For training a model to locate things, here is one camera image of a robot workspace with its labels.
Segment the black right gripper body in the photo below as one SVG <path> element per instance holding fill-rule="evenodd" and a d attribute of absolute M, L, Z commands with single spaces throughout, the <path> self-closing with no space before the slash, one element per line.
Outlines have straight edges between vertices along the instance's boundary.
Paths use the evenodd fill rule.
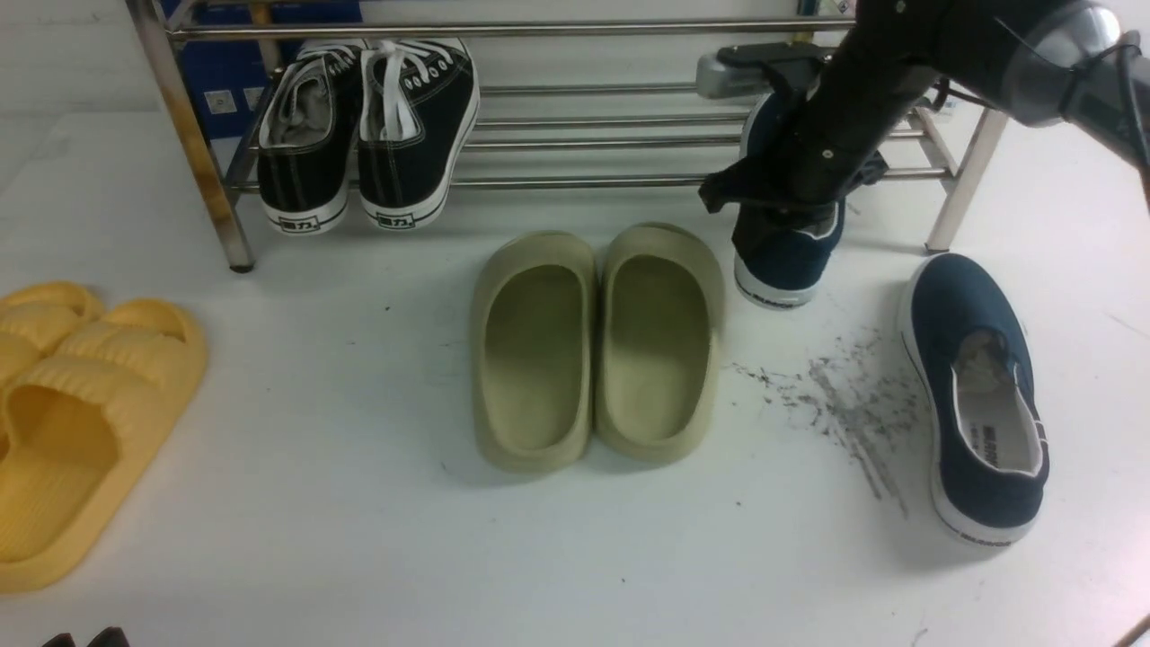
<path fill-rule="evenodd" d="M 854 174 L 940 77 L 931 68 L 825 68 L 800 87 L 779 68 L 758 71 L 787 111 L 759 155 L 703 180 L 710 213 L 736 202 L 773 217 L 816 217 L 850 192 Z"/>

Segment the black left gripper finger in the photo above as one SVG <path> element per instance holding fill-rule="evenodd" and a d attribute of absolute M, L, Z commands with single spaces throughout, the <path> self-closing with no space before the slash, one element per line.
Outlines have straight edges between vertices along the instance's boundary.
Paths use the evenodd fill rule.
<path fill-rule="evenodd" d="M 130 647 L 130 644 L 122 627 L 112 626 L 94 636 L 87 647 Z"/>
<path fill-rule="evenodd" d="M 57 634 L 43 644 L 43 647 L 75 647 L 75 640 L 71 634 Z"/>

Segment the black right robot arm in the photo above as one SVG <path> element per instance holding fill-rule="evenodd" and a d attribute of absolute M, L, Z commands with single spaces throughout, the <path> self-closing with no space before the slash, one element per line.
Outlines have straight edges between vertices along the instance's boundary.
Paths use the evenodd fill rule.
<path fill-rule="evenodd" d="M 859 1 L 808 80 L 761 66 L 783 100 L 762 151 L 699 190 L 785 226 L 828 217 L 880 143 L 941 79 L 1028 128 L 1075 124 L 1147 182 L 1147 54 L 1097 1 Z"/>

